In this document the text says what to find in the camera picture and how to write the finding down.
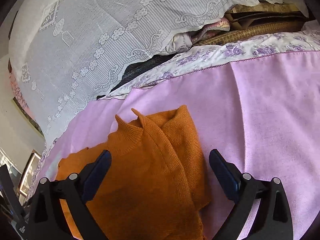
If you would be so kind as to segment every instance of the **bed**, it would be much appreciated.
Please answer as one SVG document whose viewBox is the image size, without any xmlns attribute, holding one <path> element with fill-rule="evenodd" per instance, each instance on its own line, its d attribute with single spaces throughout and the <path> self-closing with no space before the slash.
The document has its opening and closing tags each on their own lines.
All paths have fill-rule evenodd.
<svg viewBox="0 0 320 240">
<path fill-rule="evenodd" d="M 26 0 L 13 25 L 12 67 L 47 143 L 29 196 L 40 178 L 55 179 L 62 158 L 104 142 L 116 130 L 116 114 L 129 122 L 132 107 L 152 114 L 186 104 L 205 157 L 218 148 L 242 172 L 266 180 L 275 174 L 286 178 L 294 239 L 301 239 L 320 210 L 315 128 L 320 27 L 316 21 L 304 25 L 309 12 L 303 0 L 264 0 L 294 5 L 299 14 L 290 11 L 292 21 L 277 15 L 281 20 L 267 27 L 248 25 L 195 43 L 185 33 L 218 22 L 235 5 L 254 7 L 261 0 L 204 0 L 200 5 L 183 0 L 187 6 L 177 10 L 180 17 L 164 11 L 170 0 L 134 0 L 132 8 L 124 6 L 127 0 L 107 0 L 115 4 L 107 13 L 101 1 Z M 116 5 L 124 6 L 121 17 Z M 162 13 L 171 21 L 148 24 Z M 235 28 L 235 18 L 228 23 Z M 242 28 L 244 21 L 237 23 Z M 226 32 L 216 26 L 211 31 Z M 137 67 L 142 70 L 132 71 Z M 269 152 L 281 161 L 268 158 Z M 214 175 L 209 179 L 215 202 L 202 219 L 205 235 L 212 238 L 232 204 Z"/>
</svg>

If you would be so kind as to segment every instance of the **purple cloth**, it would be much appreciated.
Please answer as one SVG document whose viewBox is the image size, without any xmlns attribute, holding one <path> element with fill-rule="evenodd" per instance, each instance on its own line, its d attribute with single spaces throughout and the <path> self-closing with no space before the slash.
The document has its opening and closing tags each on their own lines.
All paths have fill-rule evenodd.
<svg viewBox="0 0 320 240">
<path fill-rule="evenodd" d="M 230 62 L 151 89 L 133 89 L 125 100 L 90 102 L 57 140 L 38 179 L 46 174 L 54 179 L 62 157 L 106 141 L 117 129 L 115 114 L 129 122 L 136 119 L 131 108 L 146 115 L 185 104 L 199 134 L 212 189 L 213 201 L 202 211 L 207 238 L 212 239 L 233 206 L 209 167 L 209 152 L 217 148 L 241 172 L 282 180 L 298 240 L 320 210 L 319 62 L 318 51 Z M 254 207 L 240 239 L 252 225 Z"/>
</svg>

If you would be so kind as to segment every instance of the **lace cloth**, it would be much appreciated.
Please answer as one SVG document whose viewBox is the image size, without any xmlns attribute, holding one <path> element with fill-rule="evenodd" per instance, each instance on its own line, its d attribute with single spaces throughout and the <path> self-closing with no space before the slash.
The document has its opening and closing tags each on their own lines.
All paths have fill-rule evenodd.
<svg viewBox="0 0 320 240">
<path fill-rule="evenodd" d="M 307 14 L 303 0 L 295 3 Z M 25 0 L 9 43 L 21 92 L 48 145 L 132 63 L 165 50 L 177 33 L 217 22 L 258 0 Z"/>
</svg>

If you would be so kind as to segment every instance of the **ribbed knit fabric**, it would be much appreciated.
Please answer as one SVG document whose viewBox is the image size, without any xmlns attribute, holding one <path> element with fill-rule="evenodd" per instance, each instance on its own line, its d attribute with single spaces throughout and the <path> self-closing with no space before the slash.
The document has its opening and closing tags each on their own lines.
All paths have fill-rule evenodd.
<svg viewBox="0 0 320 240">
<path fill-rule="evenodd" d="M 59 163 L 57 180 L 79 173 L 106 149 L 112 164 L 95 198 L 87 203 L 110 240 L 202 240 L 199 210 L 210 202 L 204 157 L 186 106 L 138 116 L 116 116 L 118 130 L 106 143 L 84 149 Z M 80 234 L 66 207 L 68 225 Z"/>
</svg>

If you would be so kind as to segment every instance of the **orange sweater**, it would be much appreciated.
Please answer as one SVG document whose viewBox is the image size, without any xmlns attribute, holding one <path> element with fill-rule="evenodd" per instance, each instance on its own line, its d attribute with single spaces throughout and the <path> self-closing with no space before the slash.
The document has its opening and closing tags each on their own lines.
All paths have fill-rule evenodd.
<svg viewBox="0 0 320 240">
<path fill-rule="evenodd" d="M 186 106 L 125 123 L 108 141 L 59 163 L 57 180 L 79 173 L 106 149 L 112 164 L 95 198 L 87 203 L 110 240 L 202 240 L 199 210 L 210 202 L 204 157 Z M 81 238 L 66 202 L 71 232 Z"/>
</svg>

